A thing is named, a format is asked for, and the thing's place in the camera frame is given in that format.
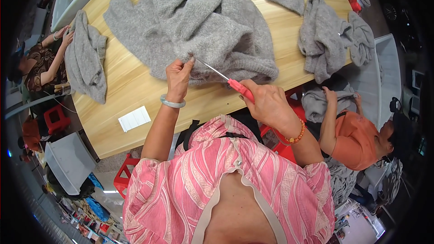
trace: brown patterned shirt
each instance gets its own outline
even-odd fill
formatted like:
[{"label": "brown patterned shirt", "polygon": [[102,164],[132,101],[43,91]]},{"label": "brown patterned shirt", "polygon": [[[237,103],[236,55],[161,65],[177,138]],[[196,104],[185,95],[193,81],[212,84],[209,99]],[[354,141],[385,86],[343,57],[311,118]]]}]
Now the brown patterned shirt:
[{"label": "brown patterned shirt", "polygon": [[24,80],[24,84],[29,92],[45,90],[52,94],[54,93],[54,85],[66,83],[68,81],[68,78],[66,77],[65,61],[62,60],[54,79],[45,85],[41,85],[41,73],[48,71],[55,56],[56,55],[50,48],[42,47],[41,43],[30,48],[27,59],[32,58],[37,60],[37,62]]}]

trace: pink striped blouse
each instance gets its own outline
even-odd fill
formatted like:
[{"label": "pink striped blouse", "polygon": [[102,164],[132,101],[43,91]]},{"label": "pink striped blouse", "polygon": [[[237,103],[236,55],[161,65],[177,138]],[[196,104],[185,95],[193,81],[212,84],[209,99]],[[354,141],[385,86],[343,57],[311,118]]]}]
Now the pink striped blouse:
[{"label": "pink striped blouse", "polygon": [[[218,138],[226,132],[250,139]],[[334,206],[324,162],[302,169],[225,115],[193,132],[189,146],[184,151],[180,145],[170,161],[142,159],[135,167],[123,209],[131,243],[202,243],[220,179],[234,171],[252,187],[277,243],[325,243],[331,237]]]}]

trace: light wood tabletop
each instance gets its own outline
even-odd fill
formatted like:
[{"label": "light wood tabletop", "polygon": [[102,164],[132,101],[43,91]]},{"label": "light wood tabletop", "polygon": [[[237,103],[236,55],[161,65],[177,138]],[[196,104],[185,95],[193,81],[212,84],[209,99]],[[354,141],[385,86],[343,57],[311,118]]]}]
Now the light wood tabletop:
[{"label": "light wood tabletop", "polygon": [[[304,71],[305,57],[301,54],[297,38],[303,17],[267,0],[252,0],[261,11],[271,30],[279,77],[273,84],[285,90],[313,79]],[[351,10],[348,0],[325,0],[339,17],[348,20]],[[87,95],[73,94],[78,116],[98,156],[111,155],[143,145],[152,122],[124,133],[118,118],[145,106],[151,119],[160,108],[160,95],[167,92],[164,80],[151,77],[149,68],[131,54],[111,33],[102,14],[110,0],[90,0],[83,8],[89,24],[102,35],[108,36],[104,72],[107,78],[106,104],[100,105]],[[350,63],[349,52],[347,63]],[[192,119],[200,122],[220,114],[228,114],[245,107],[239,93],[228,90],[223,84],[190,86],[185,98],[187,105],[181,109],[175,132],[187,129]]]}]

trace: bracelet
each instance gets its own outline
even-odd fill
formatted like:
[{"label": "bracelet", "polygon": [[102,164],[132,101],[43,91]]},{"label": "bracelet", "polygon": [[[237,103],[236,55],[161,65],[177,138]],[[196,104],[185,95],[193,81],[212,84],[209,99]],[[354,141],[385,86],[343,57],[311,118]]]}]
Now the bracelet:
[{"label": "bracelet", "polygon": [[304,122],[303,122],[302,119],[300,119],[300,122],[301,122],[301,133],[300,133],[300,135],[298,137],[296,137],[296,138],[290,138],[290,139],[287,139],[285,137],[286,142],[288,142],[288,143],[297,143],[297,142],[299,142],[301,140],[301,137],[303,137],[303,134],[304,134],[305,125],[304,125]]},{"label": "bracelet", "polygon": [[160,101],[161,101],[164,105],[169,106],[169,107],[174,107],[174,108],[182,108],[182,107],[185,107],[185,100],[184,100],[184,99],[182,100],[182,103],[173,103],[173,102],[171,102],[171,101],[167,101],[167,100],[166,100],[166,95],[167,95],[167,94],[162,94],[162,95],[160,96]]},{"label": "bracelet", "polygon": [[53,40],[54,41],[58,41],[60,39],[60,38],[56,38],[56,33],[58,33],[58,31],[54,32],[54,34],[53,34]]}]

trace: white paper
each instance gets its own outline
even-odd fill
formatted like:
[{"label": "white paper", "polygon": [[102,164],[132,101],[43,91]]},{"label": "white paper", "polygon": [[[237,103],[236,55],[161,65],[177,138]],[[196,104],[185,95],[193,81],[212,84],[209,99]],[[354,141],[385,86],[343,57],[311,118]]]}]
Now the white paper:
[{"label": "white paper", "polygon": [[150,122],[151,118],[149,117],[146,108],[144,106],[141,106],[138,109],[133,110],[130,113],[118,118],[118,120],[124,132],[127,132],[128,130]]}]

